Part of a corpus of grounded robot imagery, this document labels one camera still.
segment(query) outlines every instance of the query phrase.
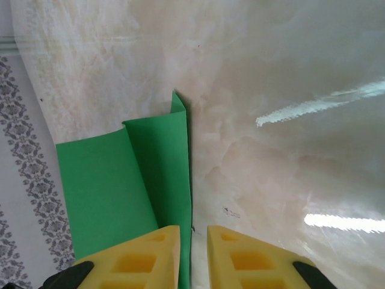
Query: green paper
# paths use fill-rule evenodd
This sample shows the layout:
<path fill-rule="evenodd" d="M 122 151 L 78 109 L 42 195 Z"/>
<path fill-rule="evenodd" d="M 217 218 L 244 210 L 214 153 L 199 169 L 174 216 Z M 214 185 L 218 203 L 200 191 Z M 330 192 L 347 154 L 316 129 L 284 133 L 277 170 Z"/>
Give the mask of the green paper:
<path fill-rule="evenodd" d="M 189 288 L 191 192 L 186 109 L 123 122 L 119 131 L 57 145 L 77 259 L 180 226 L 179 288 Z"/>

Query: patterned fabric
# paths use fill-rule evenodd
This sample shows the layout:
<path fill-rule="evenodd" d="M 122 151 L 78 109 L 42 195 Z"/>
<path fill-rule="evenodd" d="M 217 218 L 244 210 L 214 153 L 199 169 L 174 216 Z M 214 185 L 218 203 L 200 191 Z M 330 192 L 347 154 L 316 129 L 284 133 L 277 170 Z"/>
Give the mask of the patterned fabric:
<path fill-rule="evenodd" d="M 30 209 L 36 216 L 34 225 L 44 236 L 56 271 L 63 270 L 74 261 L 65 205 L 62 198 L 58 197 L 24 96 L 20 94 L 17 79 L 5 57 L 0 57 L 0 126 L 1 133 L 7 138 L 9 154 L 18 168 L 19 181 L 25 187 L 27 197 L 23 200 L 29 202 Z M 15 282 L 21 287 L 32 288 L 23 264 L 24 256 L 20 256 L 18 243 L 13 238 L 13 228 L 8 224 L 7 215 L 2 208 L 0 207 L 0 286 Z"/>

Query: marble floor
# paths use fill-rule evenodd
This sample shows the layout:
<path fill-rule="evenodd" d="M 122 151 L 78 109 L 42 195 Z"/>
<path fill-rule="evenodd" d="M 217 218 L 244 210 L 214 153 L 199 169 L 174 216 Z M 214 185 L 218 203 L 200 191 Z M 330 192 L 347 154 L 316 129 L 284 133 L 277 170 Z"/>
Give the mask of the marble floor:
<path fill-rule="evenodd" d="M 19 0 L 14 32 L 54 142 L 192 112 L 192 287 L 206 227 L 385 281 L 385 2 Z"/>

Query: marble surface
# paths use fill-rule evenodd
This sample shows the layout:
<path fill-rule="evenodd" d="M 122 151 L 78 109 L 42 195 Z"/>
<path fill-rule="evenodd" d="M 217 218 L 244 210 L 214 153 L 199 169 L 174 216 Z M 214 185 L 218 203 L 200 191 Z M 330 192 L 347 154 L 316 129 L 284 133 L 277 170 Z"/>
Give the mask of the marble surface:
<path fill-rule="evenodd" d="M 206 226 L 385 281 L 385 2 L 18 0 L 16 40 L 56 143 L 192 109 L 192 287 Z"/>

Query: green card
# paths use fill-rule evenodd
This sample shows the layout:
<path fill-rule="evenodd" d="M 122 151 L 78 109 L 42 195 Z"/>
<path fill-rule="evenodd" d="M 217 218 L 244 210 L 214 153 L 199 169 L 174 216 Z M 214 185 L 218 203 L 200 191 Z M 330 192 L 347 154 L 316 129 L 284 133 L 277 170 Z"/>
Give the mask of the green card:
<path fill-rule="evenodd" d="M 76 259 L 168 225 L 180 226 L 179 288 L 189 288 L 191 192 L 186 109 L 123 122 L 57 145 Z"/>

